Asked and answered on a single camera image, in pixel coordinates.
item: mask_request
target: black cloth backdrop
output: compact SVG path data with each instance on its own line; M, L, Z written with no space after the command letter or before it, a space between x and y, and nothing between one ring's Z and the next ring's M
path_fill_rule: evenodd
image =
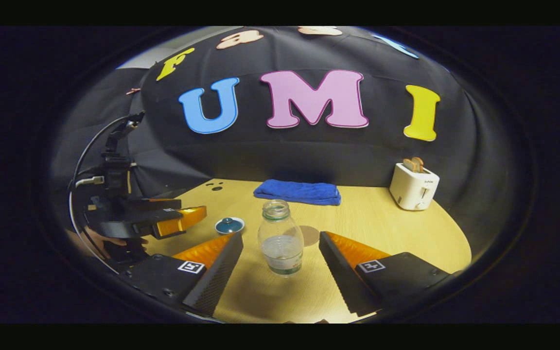
M122 152L138 164L133 170L135 196L174 197L214 177L387 187L396 162L421 157L440 177L434 199L467 235L477 259L499 233L516 226L529 198L523 169L530 161L515 120L481 87L420 52L415 52L420 56L415 59L360 28L338 28L342 35L329 36L301 34L297 27L245 27L191 45L195 51L160 81L156 77L163 62L148 70L112 72L65 117L52 162L56 206L66 203L62 189L96 131L117 117L145 109L142 125L122 142ZM251 29L264 37L215 48L222 38ZM269 128L271 93L260 77L279 70L295 71L313 88L330 70L361 73L360 97L369 126L348 129L326 124L328 105L316 125L300 118L293 128ZM240 79L235 87L236 122L209 135L189 129L178 97L204 88L205 117L216 118L220 104L210 86L230 77ZM440 96L434 124L437 138L432 142L403 133L413 111L407 85ZM141 91L125 95L133 87ZM300 116L295 108L293 114ZM82 168L98 164L99 152L94 148ZM70 226L67 211L60 213Z

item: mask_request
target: small teal bowl lid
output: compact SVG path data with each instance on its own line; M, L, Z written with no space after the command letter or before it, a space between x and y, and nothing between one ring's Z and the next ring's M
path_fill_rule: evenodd
M238 217L225 217L215 224L215 230L223 235L243 230L245 223Z

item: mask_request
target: blue towel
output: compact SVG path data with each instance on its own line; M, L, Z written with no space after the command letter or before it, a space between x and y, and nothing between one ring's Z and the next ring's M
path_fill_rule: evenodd
M254 197L283 199L287 202L339 206L340 193L333 184L267 180L254 190Z

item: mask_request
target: plastic bottle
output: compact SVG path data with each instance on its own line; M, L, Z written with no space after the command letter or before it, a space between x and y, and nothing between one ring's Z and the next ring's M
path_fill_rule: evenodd
M278 275L292 275L302 268L304 236L291 217L289 204L280 199L262 206L258 244L267 265Z

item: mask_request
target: white toaster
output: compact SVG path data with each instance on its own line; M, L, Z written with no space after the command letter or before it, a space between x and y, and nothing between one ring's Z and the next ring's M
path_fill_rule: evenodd
M393 181L389 190L396 204L406 210L425 210L438 188L440 177L423 168L424 173L414 173L403 163L395 164Z

